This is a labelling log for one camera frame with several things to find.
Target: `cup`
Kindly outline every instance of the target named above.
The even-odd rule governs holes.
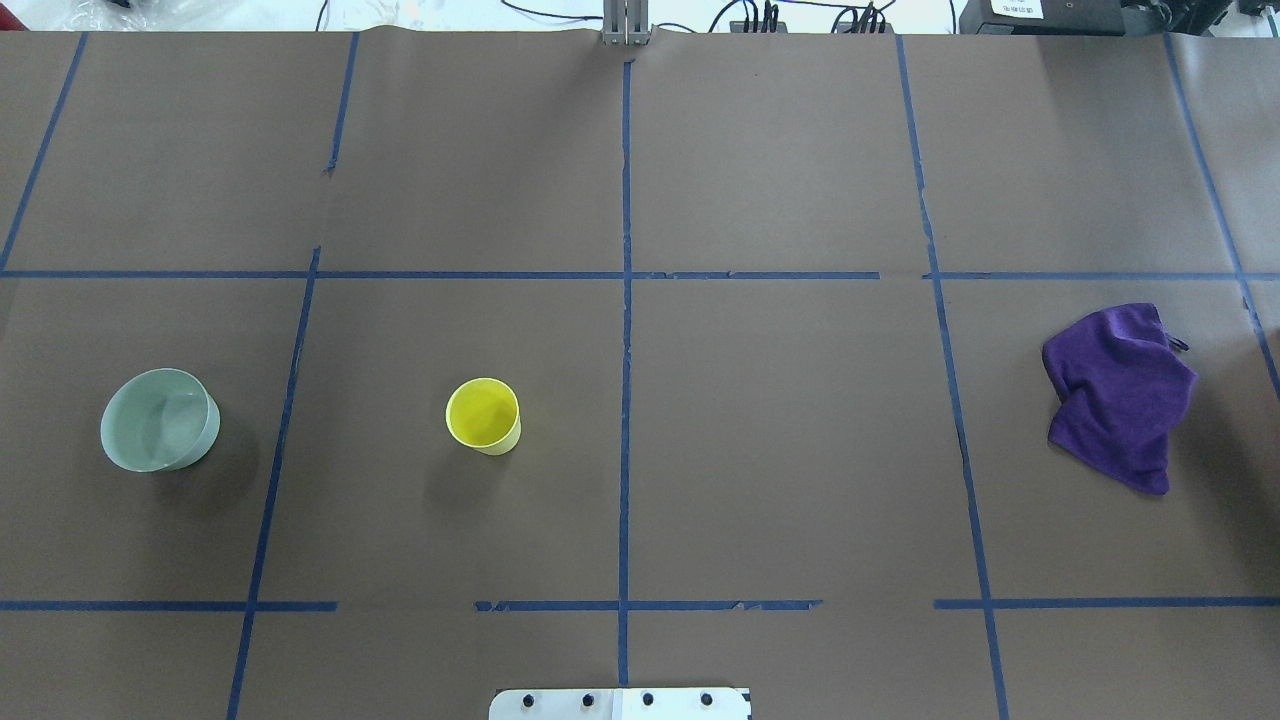
[[[200,460],[218,437],[221,415],[191,373],[148,370],[115,391],[99,434],[106,456],[125,470],[178,470]]]
[[[467,380],[449,396],[444,424],[453,439],[471,450],[502,455],[520,439],[520,402],[502,380]]]

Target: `purple cloth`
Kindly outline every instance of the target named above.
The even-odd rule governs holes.
[[[1170,348],[1156,306],[1100,310],[1046,342],[1043,357],[1062,401],[1048,439],[1137,491],[1169,492],[1169,430],[1196,373]]]

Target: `metal post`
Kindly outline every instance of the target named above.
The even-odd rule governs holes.
[[[604,0],[604,28],[600,36],[605,45],[648,45],[649,0]]]

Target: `metal bracket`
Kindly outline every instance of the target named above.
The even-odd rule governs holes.
[[[649,0],[604,0],[605,45],[649,45]]]
[[[489,720],[750,720],[745,688],[502,691]]]

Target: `cup rim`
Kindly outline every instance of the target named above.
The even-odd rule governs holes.
[[[196,447],[196,445],[200,443],[200,436],[197,436],[195,439],[191,441],[191,443],[186,448],[183,448],[182,452],[177,454],[174,457],[166,460],[165,462],[161,462],[159,465],[154,465],[152,464],[152,465],[141,465],[141,466],[140,465],[134,465],[132,462],[125,462],[124,460],[122,460],[119,457],[119,455],[116,452],[114,452],[114,445],[115,445],[114,442],[110,443],[110,446],[108,445],[108,438],[106,438],[106,420],[108,420],[108,418],[110,418],[114,414],[119,413],[119,404],[122,402],[122,396],[124,395],[124,392],[128,391],[133,386],[141,384],[142,382],[145,382],[146,378],[148,378],[151,375],[170,374],[170,373],[177,373],[179,375],[184,375],[187,379],[195,382],[196,387],[198,387],[200,391],[204,393],[204,398],[205,398],[205,420],[204,420],[204,425],[201,427],[202,428],[201,432],[204,432],[204,428],[209,427],[209,416],[211,415],[211,407],[210,407],[210,400],[211,400],[211,397],[209,395],[209,388],[205,387],[205,383],[200,382],[200,378],[197,378],[196,375],[192,375],[187,370],[180,370],[178,368],[154,368],[151,370],[146,370],[145,373],[138,373],[137,375],[133,375],[132,378],[129,378],[128,382],[125,382],[124,384],[122,384],[115,391],[115,393],[111,395],[111,400],[106,401],[106,407],[102,410],[102,419],[99,421],[99,442],[102,446],[102,452],[105,452],[106,457],[111,462],[114,462],[118,468],[120,468],[123,470],[129,470],[131,473],[156,473],[156,471],[164,470],[165,468],[169,468],[173,464],[175,464],[179,460],[182,460],[188,452],[191,452],[191,448]]]
[[[493,441],[490,443],[486,443],[486,445],[471,445],[470,442],[460,438],[458,433],[453,430],[453,413],[452,413],[452,410],[453,410],[453,398],[456,398],[460,392],[462,392],[463,389],[466,389],[467,386],[470,386],[472,383],[479,383],[479,382],[494,382],[494,383],[500,384],[507,392],[511,393],[511,401],[516,404],[516,419],[511,421],[511,427],[507,428],[507,432],[502,433],[500,438],[498,438],[498,439],[495,439],[495,441]],[[470,380],[460,384],[457,387],[457,389],[454,389],[453,393],[449,395],[449,401],[444,404],[444,427],[449,429],[449,434],[453,436],[453,439],[458,441],[460,443],[462,443],[466,447],[470,447],[471,450],[485,450],[485,448],[493,447],[495,445],[500,445],[503,441],[506,441],[508,437],[511,437],[511,433],[513,433],[516,430],[516,425],[518,425],[518,424],[520,424],[520,397],[516,396],[516,391],[511,389],[511,386],[508,386],[507,383],[499,380],[498,378],[471,378]]]

